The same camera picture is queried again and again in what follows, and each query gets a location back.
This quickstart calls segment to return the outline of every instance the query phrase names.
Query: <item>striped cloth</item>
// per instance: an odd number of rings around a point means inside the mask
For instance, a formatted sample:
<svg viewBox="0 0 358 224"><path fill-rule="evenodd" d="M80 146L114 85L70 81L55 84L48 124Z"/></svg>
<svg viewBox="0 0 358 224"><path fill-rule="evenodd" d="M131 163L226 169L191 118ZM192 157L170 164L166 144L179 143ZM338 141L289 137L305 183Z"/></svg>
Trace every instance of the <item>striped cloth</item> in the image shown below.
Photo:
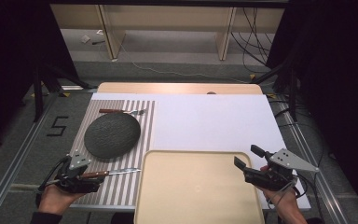
<svg viewBox="0 0 358 224"><path fill-rule="evenodd" d="M133 100L91 100L83 118L80 129L75 138L70 155L80 153L91 159L87 172L116 170L129 167L141 168L142 159L151 145L153 116L155 113L155 101L133 101ZM145 109L142 116L134 116L141 125L141 136L132 151L114 159L99 159L86 150L84 146L84 134L90 124L98 117L104 115L99 113L100 108L123 109L126 111L134 109ZM77 200L74 205L86 207L85 205L113 205L128 207L136 205L136 197L141 173L107 176L99 190L90 193Z"/></svg>

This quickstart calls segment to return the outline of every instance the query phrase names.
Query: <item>black plate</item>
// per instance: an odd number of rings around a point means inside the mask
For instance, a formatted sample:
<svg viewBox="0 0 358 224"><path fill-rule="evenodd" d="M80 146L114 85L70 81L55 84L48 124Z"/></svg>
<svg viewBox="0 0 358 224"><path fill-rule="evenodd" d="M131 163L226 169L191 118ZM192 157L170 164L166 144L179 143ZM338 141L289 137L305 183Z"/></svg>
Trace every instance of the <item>black plate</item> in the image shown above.
<svg viewBox="0 0 358 224"><path fill-rule="evenodd" d="M136 118L112 113L94 120L84 135L84 145L93 156L113 159L132 150L141 136Z"/></svg>

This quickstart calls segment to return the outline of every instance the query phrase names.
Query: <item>beige tray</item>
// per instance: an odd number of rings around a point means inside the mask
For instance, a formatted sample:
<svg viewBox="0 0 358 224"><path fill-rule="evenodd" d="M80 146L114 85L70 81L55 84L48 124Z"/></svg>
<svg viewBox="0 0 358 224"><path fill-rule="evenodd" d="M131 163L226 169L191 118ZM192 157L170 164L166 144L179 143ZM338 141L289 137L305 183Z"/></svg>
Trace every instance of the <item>beige tray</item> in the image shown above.
<svg viewBox="0 0 358 224"><path fill-rule="evenodd" d="M136 224L264 223L256 189L234 165L240 152L152 150L145 154Z"/></svg>

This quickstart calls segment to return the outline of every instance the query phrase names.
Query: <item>hand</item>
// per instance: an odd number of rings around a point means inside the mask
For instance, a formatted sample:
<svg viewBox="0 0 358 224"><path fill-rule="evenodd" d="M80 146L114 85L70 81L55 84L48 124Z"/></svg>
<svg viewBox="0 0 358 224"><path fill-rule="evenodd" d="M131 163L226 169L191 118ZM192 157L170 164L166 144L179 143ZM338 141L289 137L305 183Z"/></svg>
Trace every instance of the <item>hand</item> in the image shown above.
<svg viewBox="0 0 358 224"><path fill-rule="evenodd" d="M260 170L265 171L268 167L264 166ZM284 191L271 191L256 186L258 189L263 191L266 199L275 205L278 212L278 216L283 219L286 224L298 224L307 223L303 215L301 214L297 199L296 192L292 188L288 188Z"/></svg>
<svg viewBox="0 0 358 224"><path fill-rule="evenodd" d="M66 209L83 195L85 193L68 193L55 185L49 185L42 194L38 212L62 216Z"/></svg>

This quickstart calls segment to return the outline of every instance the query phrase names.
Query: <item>knife handle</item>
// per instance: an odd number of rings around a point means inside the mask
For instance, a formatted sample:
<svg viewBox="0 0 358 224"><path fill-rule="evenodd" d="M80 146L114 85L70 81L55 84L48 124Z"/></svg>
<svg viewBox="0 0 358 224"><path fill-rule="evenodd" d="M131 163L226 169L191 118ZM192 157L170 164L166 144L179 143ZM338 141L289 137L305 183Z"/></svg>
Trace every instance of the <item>knife handle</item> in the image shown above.
<svg viewBox="0 0 358 224"><path fill-rule="evenodd" d="M96 178L100 176L107 176L109 175L109 171L99 171L99 172L92 172L92 173L85 173L81 175L82 178Z"/></svg>
<svg viewBox="0 0 358 224"><path fill-rule="evenodd" d="M120 109L100 109L100 113L123 113L124 110Z"/></svg>

